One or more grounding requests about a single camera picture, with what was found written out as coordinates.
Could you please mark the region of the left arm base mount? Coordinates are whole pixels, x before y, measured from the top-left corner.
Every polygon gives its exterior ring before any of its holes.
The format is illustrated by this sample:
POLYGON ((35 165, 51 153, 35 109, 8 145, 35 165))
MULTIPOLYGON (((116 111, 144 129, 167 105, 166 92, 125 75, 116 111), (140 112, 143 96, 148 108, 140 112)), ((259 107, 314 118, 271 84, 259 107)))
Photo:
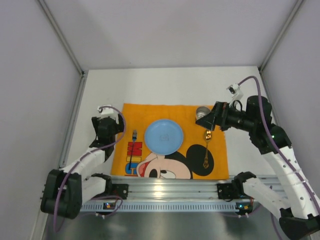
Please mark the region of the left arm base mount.
POLYGON ((121 197, 123 200, 126 200, 129 193, 129 185, 128 184, 113 184, 112 188, 107 191, 100 194, 95 195, 92 200, 95 199, 105 199, 106 197, 111 196, 118 196, 121 197))

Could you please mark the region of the orange cartoon mouse towel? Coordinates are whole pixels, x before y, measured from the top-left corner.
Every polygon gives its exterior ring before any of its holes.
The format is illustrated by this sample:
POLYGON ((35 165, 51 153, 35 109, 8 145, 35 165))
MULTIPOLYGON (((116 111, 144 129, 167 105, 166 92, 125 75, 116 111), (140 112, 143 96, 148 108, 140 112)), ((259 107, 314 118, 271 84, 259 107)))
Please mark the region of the orange cartoon mouse towel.
POLYGON ((192 105, 146 105, 123 106, 126 120, 123 139, 116 145, 111 174, 121 177, 226 180, 229 178, 225 134, 216 128, 208 145, 208 168, 203 167, 206 142, 205 129, 196 125, 196 106, 192 105), (147 127, 154 121, 168 119, 182 128, 184 139, 181 147, 169 155, 151 152, 145 142, 147 127), (131 170, 132 134, 137 130, 131 170))

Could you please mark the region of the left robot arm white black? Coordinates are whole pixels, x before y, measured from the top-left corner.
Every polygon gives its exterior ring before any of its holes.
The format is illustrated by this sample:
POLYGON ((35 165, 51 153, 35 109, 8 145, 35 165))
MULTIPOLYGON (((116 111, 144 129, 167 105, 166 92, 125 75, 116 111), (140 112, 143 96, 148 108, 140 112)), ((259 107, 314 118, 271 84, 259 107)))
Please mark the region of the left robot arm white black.
POLYGON ((97 111, 98 116, 91 118, 95 137, 87 150, 71 164, 48 173, 40 203, 43 213, 75 219, 84 203, 111 193, 112 178, 94 170, 110 158, 124 137, 126 120, 111 105, 102 105, 97 111))

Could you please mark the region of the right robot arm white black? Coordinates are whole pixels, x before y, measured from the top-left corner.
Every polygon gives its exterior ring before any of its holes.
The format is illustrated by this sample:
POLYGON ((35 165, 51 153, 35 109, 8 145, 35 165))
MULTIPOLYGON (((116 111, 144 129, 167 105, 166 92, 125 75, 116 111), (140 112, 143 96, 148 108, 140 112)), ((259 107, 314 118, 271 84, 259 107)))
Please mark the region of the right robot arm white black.
POLYGON ((231 181, 236 194, 257 200, 273 214, 291 240, 318 232, 320 199, 303 174, 286 132, 272 123, 272 105, 261 94, 248 97, 245 110, 236 108, 240 103, 237 98, 230 103, 217 101, 209 113, 195 123, 210 131, 219 127, 221 131, 235 128, 247 132, 251 143, 276 174, 286 198, 250 171, 237 174, 231 181))

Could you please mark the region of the light blue plate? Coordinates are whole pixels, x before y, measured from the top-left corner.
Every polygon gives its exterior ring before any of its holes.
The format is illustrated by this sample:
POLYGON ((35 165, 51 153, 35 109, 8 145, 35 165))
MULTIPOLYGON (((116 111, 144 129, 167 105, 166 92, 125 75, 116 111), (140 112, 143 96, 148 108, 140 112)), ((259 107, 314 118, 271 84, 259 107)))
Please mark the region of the light blue plate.
POLYGON ((183 144, 184 133, 179 124, 170 119, 152 122, 144 133, 144 143, 157 155, 175 153, 183 144))

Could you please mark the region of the small metal cup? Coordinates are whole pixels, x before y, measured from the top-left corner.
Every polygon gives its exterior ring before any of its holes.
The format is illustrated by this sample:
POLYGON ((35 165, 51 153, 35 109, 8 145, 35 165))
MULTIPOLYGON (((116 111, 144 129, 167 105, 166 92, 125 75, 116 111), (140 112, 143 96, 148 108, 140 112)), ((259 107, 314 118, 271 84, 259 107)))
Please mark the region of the small metal cup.
POLYGON ((199 119, 203 118, 204 116, 206 116, 207 114, 209 114, 210 112, 211 112, 211 110, 208 107, 199 106, 195 112, 195 119, 199 120, 199 119))

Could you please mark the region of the blue fork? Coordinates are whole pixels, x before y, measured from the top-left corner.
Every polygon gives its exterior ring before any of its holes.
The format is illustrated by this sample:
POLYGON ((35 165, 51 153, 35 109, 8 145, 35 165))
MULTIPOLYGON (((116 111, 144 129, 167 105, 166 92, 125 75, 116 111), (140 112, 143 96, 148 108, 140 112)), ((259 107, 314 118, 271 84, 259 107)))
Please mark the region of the blue fork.
POLYGON ((132 132, 132 146, 131 146, 131 153, 130 153, 129 167, 128 167, 129 170, 131 170, 131 168, 132 168, 132 157, 133 157, 134 146, 135 146, 135 142, 137 140, 137 136, 138 136, 138 133, 137 133, 137 130, 135 129, 132 132))

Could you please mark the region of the gold metal spoon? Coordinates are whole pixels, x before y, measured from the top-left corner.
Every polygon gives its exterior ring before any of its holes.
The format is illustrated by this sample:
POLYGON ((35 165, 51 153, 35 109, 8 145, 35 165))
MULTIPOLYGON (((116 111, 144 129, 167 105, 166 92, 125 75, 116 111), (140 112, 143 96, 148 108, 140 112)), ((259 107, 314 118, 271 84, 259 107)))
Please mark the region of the gold metal spoon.
POLYGON ((204 138, 204 141, 206 143, 203 167, 205 169, 207 169, 209 167, 208 147, 209 147, 209 143, 210 143, 210 141, 212 139, 212 132, 210 130, 206 130, 204 132, 203 138, 204 138))

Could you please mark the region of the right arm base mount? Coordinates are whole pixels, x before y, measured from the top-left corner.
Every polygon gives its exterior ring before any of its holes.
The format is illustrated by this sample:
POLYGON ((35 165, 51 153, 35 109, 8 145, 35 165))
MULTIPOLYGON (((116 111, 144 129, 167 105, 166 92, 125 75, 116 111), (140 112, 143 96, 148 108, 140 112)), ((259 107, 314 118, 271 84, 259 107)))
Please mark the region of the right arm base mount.
POLYGON ((240 184, 231 183, 217 183, 217 194, 220 200, 231 202, 232 200, 250 199, 262 193, 260 185, 256 186, 252 182, 243 182, 240 184))

